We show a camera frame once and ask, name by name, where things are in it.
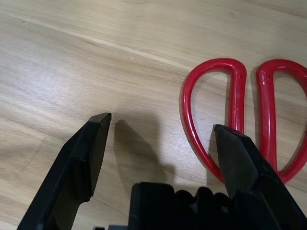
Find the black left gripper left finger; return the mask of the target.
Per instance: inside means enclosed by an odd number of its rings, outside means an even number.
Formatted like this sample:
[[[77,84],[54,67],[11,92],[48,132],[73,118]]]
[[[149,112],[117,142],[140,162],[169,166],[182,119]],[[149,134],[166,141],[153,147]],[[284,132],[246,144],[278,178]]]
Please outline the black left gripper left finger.
[[[20,230],[70,230],[94,195],[112,115],[92,116],[62,147],[22,218]]]

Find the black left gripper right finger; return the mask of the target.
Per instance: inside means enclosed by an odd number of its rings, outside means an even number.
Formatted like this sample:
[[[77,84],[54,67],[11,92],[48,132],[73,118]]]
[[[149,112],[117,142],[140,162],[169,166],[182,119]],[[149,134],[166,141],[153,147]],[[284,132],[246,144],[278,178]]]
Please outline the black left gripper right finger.
[[[219,168],[240,230],[303,230],[305,215],[248,136],[214,126]]]

